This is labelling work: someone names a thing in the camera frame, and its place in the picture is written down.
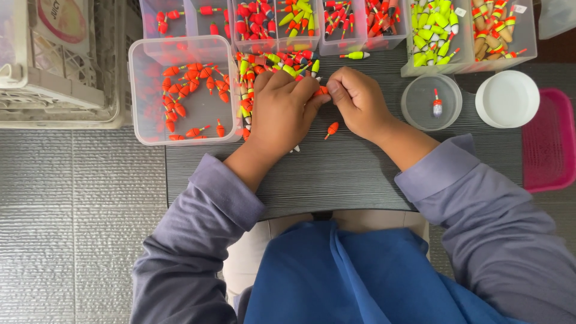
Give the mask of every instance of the gray table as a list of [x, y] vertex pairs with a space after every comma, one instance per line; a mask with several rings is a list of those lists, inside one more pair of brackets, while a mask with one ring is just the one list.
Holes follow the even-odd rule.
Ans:
[[[400, 68], [406, 61], [406, 44], [402, 42], [392, 51], [373, 52], [370, 58], [361, 61], [322, 57], [319, 75], [325, 84], [327, 78], [344, 65], [366, 73], [380, 84], [392, 114], [404, 120], [400, 99], [406, 86], [414, 80], [400, 77]], [[469, 85], [486, 77], [468, 76], [458, 82]], [[447, 129], [429, 134], [443, 141], [472, 133], [478, 157], [521, 184], [520, 129], [499, 130], [487, 126], [476, 113], [474, 95], [463, 91], [462, 97], [458, 120]], [[340, 122], [340, 129], [324, 141], [328, 126], [336, 121]], [[186, 188], [188, 177], [205, 153], [224, 160], [242, 143], [243, 140], [213, 146], [166, 147], [168, 203]], [[334, 105], [322, 107], [300, 148], [302, 152], [286, 155], [272, 168], [256, 193], [268, 206], [262, 219], [337, 209], [415, 210], [394, 184], [398, 168], [378, 147], [349, 131]]]

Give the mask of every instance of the price label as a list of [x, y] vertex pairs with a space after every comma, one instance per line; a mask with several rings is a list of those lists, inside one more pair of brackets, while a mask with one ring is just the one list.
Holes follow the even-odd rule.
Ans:
[[514, 5], [514, 12], [524, 13], [526, 11], [526, 9], [527, 9], [527, 7], [525, 7], [525, 6]]
[[464, 17], [464, 15], [466, 14], [466, 10], [462, 8], [456, 8], [456, 10], [454, 10], [454, 13], [460, 17]]

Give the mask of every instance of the gray sleeve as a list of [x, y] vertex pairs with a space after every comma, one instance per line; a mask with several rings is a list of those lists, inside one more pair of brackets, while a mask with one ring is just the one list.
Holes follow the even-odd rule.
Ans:
[[432, 224], [456, 281], [501, 314], [533, 324], [576, 323], [576, 260], [532, 196], [451, 138], [396, 183]]
[[226, 248], [264, 212], [254, 193], [205, 155], [134, 265], [131, 323], [236, 323], [226, 284], [216, 278]]

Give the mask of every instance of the person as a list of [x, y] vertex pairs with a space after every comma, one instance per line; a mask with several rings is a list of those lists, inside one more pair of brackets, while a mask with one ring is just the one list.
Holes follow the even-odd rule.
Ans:
[[[283, 71], [260, 74], [254, 87], [250, 137], [224, 162], [205, 155], [144, 240], [132, 323], [576, 323], [574, 256], [530, 194], [475, 157], [471, 135], [437, 142], [394, 118], [378, 83], [348, 67], [330, 77], [329, 95], [313, 97], [314, 78]], [[227, 248], [252, 233], [265, 211], [259, 183], [330, 100], [398, 166], [395, 181], [423, 217], [446, 228], [455, 281], [434, 271], [425, 240], [407, 228], [307, 221], [265, 251], [234, 251], [259, 264], [233, 307], [217, 278]]]

